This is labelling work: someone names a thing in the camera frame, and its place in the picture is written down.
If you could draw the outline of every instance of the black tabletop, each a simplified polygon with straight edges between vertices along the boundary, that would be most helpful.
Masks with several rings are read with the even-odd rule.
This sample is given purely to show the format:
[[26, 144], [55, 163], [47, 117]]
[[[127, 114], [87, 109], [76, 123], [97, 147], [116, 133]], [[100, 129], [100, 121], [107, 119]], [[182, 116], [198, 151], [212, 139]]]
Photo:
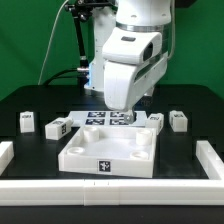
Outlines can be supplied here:
[[[0, 141], [13, 141], [15, 157], [0, 179], [121, 178], [58, 171], [57, 156], [77, 128], [59, 141], [53, 141], [45, 139], [44, 127], [57, 117], [67, 116], [70, 111], [82, 110], [108, 109], [103, 98], [86, 96], [76, 86], [26, 86], [2, 100]], [[136, 110], [144, 110], [147, 115], [163, 113], [165, 116], [164, 128], [157, 138], [153, 178], [207, 179], [195, 156], [197, 140], [208, 140], [224, 158], [224, 101], [207, 87], [157, 86], [153, 97], [142, 98]], [[168, 114], [172, 110], [183, 111], [188, 118], [186, 133], [172, 131], [168, 122]], [[20, 133], [19, 115], [24, 111], [35, 113], [34, 133]], [[224, 207], [1, 207], [0, 215], [5, 223], [221, 223]]]

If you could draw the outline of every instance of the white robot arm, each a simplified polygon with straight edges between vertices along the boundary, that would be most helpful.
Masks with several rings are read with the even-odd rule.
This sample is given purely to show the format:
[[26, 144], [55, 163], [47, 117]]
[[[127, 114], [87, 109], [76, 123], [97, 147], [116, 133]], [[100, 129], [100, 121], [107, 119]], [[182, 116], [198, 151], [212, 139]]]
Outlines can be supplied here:
[[116, 27], [103, 46], [104, 97], [126, 112], [161, 79], [167, 68], [171, 0], [119, 0]]
[[[109, 109], [135, 121], [133, 107], [165, 74], [174, 0], [77, 0], [68, 5], [80, 48], [79, 71], [88, 73], [85, 91], [104, 94]], [[115, 16], [111, 4], [118, 6]], [[94, 21], [95, 58], [88, 65], [79, 21]]]

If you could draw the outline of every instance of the white cube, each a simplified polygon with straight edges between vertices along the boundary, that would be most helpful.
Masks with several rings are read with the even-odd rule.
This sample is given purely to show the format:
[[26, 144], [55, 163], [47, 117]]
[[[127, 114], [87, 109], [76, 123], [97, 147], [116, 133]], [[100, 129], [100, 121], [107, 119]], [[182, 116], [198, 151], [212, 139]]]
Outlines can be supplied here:
[[20, 113], [20, 131], [21, 133], [35, 131], [33, 112]]
[[157, 135], [160, 133], [164, 125], [164, 115], [161, 113], [151, 114], [145, 122], [146, 128], [155, 128]]
[[174, 132], [187, 132], [188, 120], [182, 111], [170, 111], [169, 122]]
[[46, 139], [59, 140], [71, 131], [72, 118], [57, 118], [45, 126]]

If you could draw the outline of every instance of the white tray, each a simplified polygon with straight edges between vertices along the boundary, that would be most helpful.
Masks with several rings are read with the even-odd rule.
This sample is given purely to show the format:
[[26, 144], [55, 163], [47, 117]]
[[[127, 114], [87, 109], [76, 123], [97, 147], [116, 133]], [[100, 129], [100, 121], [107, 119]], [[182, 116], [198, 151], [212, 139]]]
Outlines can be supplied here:
[[59, 170], [151, 178], [156, 130], [84, 126], [59, 154]]

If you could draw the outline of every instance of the green backdrop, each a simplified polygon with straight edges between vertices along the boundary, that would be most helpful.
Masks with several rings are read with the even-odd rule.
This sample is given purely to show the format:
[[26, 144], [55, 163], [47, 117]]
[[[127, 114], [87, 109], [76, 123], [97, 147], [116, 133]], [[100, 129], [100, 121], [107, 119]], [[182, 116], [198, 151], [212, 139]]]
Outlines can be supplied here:
[[[20, 86], [37, 84], [55, 16], [63, 0], [0, 2], [0, 99]], [[176, 9], [176, 51], [163, 84], [201, 84], [224, 98], [224, 1], [197, 0]], [[92, 26], [83, 24], [93, 57]], [[62, 12], [43, 79], [79, 63], [72, 17]], [[75, 80], [54, 84], [74, 84]]]

